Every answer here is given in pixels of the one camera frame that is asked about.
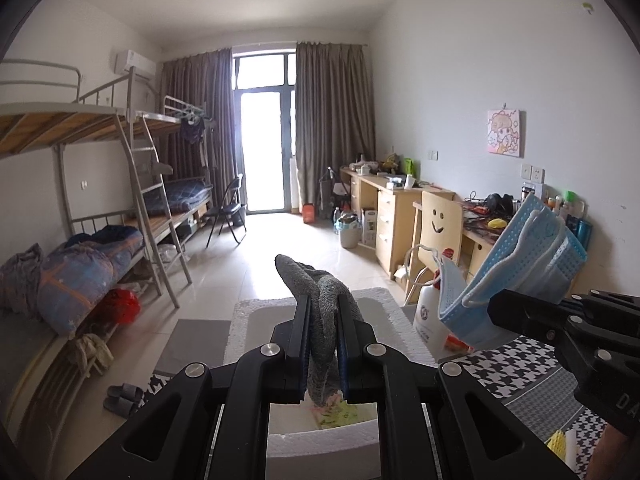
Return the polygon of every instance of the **gray sock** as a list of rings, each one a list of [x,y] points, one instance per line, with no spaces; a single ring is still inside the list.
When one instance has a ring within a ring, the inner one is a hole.
[[[275,261],[278,274],[293,296],[296,299],[302,295],[311,298],[311,356],[306,389],[316,406],[324,406],[327,399],[340,389],[335,355],[338,295],[347,297],[355,319],[362,321],[362,314],[347,286],[326,270],[299,264],[284,254],[276,256]]]

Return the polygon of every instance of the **wall socket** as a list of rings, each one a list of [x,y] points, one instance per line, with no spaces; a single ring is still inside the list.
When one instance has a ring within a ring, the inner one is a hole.
[[[545,181],[545,170],[533,166],[531,168],[531,180],[536,184],[542,184]]]
[[[531,165],[530,164],[522,164],[520,167],[520,178],[524,180],[531,180]]]

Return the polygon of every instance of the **silver bolt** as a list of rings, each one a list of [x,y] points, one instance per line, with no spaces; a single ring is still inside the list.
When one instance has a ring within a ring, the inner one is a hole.
[[[189,366],[186,367],[184,373],[185,375],[187,375],[187,377],[190,378],[196,378],[196,377],[200,377],[203,373],[204,373],[204,364],[202,363],[191,363]]]
[[[372,343],[367,346],[367,352],[376,357],[386,354],[386,347],[380,343]]]
[[[458,377],[462,373],[462,366],[453,362],[444,363],[442,371],[449,377]]]
[[[603,348],[599,348],[596,352],[596,357],[602,359],[603,361],[611,361],[611,354]]]
[[[271,357],[277,355],[280,352],[280,346],[277,343],[267,343],[266,345],[262,345],[260,347],[260,353],[262,355],[266,355],[267,357]]]

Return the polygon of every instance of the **blue quilt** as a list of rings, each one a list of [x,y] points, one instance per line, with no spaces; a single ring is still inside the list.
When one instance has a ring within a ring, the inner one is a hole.
[[[202,202],[209,194],[211,186],[207,186],[201,179],[180,180],[178,182],[166,182],[166,197],[169,201],[169,209],[172,214],[186,213],[194,206]],[[155,189],[145,194],[146,212],[149,216],[164,214],[161,190]]]
[[[71,238],[40,267],[40,315],[59,335],[72,338],[84,318],[127,272],[142,243],[140,231],[124,226],[107,226],[95,235]]]

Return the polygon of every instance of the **glass door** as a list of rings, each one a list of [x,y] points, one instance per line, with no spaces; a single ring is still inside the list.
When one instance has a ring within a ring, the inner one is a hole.
[[[234,58],[232,85],[242,139],[247,211],[291,210],[295,54]]]

